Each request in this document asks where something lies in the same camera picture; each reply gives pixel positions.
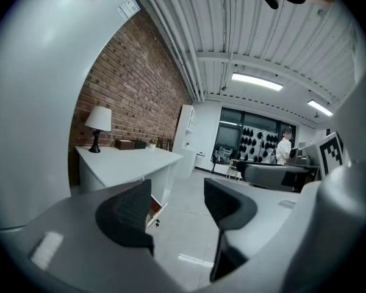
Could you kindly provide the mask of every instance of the chair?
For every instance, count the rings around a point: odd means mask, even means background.
[[[234,179],[236,179],[236,177],[238,177],[239,178],[238,181],[240,181],[241,173],[238,172],[237,169],[236,169],[236,165],[237,165],[238,162],[240,162],[240,160],[238,160],[238,159],[231,159],[231,161],[229,163],[228,172],[226,173],[226,177],[229,176],[228,179],[231,178],[232,172],[235,172]]]

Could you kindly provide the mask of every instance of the white shirt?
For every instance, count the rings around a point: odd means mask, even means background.
[[[292,143],[283,138],[276,147],[276,159],[279,164],[284,165],[289,158],[290,151],[292,150]]]

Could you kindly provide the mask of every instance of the white table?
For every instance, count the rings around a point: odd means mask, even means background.
[[[102,146],[100,153],[91,153],[88,149],[87,146],[76,147],[80,155],[82,193],[151,179],[153,198],[162,206],[167,202],[181,155],[159,148],[121,151]]]

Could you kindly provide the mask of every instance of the white sticker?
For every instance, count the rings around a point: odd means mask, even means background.
[[[117,7],[117,12],[121,15],[124,21],[136,14],[140,10],[135,0],[128,0],[121,6]]]

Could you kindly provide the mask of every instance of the wooden box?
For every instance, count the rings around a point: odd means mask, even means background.
[[[135,142],[130,140],[116,139],[114,146],[120,150],[134,150]]]

